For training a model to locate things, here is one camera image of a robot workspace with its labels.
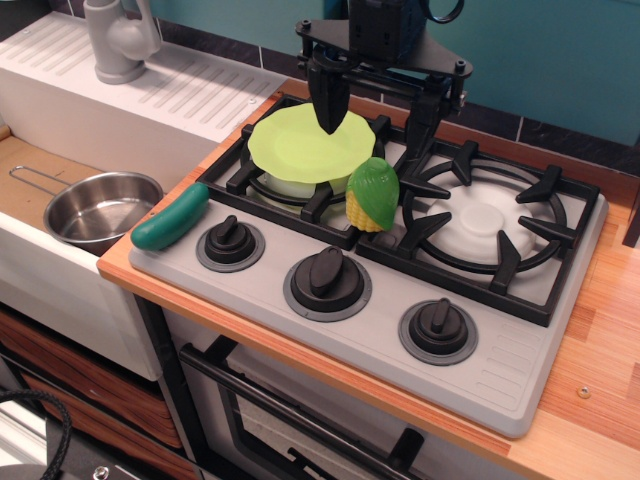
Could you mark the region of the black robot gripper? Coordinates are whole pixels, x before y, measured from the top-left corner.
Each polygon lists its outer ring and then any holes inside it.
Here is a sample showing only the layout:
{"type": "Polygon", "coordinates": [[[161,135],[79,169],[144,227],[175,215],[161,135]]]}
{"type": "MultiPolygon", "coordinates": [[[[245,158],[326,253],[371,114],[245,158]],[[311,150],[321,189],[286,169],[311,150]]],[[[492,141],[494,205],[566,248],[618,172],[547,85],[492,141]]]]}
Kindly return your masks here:
{"type": "Polygon", "coordinates": [[[448,12],[429,1],[350,1],[346,20],[308,20],[296,24],[302,40],[299,54],[319,126],[333,134],[346,116],[351,82],[385,91],[409,102],[405,122],[405,161],[420,160],[443,118],[465,99],[464,81],[471,63],[435,41],[432,22],[457,19],[465,3],[454,1],[448,12]],[[393,71],[421,74],[408,84],[393,71]]]}

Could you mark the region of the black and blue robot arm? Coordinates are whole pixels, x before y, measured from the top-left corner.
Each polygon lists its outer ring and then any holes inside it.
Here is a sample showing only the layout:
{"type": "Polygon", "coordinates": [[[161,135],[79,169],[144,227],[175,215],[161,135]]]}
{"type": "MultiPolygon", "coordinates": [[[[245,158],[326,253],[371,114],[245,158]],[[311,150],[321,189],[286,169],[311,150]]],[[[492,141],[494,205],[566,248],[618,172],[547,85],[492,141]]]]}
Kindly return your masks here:
{"type": "Polygon", "coordinates": [[[319,126],[334,133],[346,116],[351,86],[403,99],[405,157],[421,159],[441,121],[461,110],[472,64],[434,40],[430,22],[455,20],[458,1],[444,16],[426,1],[351,1],[345,20],[301,20],[298,56],[319,126]]]}

